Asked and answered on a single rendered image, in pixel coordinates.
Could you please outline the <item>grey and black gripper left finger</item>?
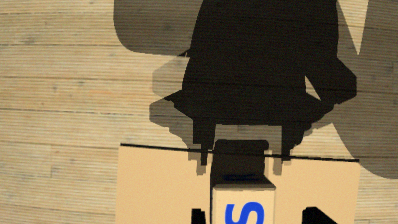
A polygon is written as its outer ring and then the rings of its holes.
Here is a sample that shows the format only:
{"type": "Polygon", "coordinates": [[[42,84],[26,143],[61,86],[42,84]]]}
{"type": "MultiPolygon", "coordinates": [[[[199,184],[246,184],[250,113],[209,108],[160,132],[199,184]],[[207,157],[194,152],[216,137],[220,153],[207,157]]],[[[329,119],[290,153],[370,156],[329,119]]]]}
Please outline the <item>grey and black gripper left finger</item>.
{"type": "Polygon", "coordinates": [[[192,208],[191,224],[206,224],[205,211],[201,211],[201,208],[192,208]]]}

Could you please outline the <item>tan flat mat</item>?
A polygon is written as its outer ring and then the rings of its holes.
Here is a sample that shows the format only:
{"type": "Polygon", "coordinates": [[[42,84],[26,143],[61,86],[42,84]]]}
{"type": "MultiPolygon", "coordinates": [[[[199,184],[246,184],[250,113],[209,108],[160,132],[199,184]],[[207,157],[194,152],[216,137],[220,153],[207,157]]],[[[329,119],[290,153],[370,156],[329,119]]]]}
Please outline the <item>tan flat mat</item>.
{"type": "Polygon", "coordinates": [[[115,224],[210,224],[210,174],[261,172],[276,187],[275,224],[301,224],[318,207],[354,224],[361,162],[249,156],[119,146],[115,224]]]}

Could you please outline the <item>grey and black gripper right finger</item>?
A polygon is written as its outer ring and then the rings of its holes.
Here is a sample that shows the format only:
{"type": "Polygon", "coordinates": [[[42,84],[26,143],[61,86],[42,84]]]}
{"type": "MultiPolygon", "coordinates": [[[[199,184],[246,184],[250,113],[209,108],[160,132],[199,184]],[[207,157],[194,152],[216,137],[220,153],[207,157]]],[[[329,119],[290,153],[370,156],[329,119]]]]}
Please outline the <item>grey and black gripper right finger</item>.
{"type": "Polygon", "coordinates": [[[317,207],[306,207],[302,211],[302,224],[338,224],[317,207]]]}

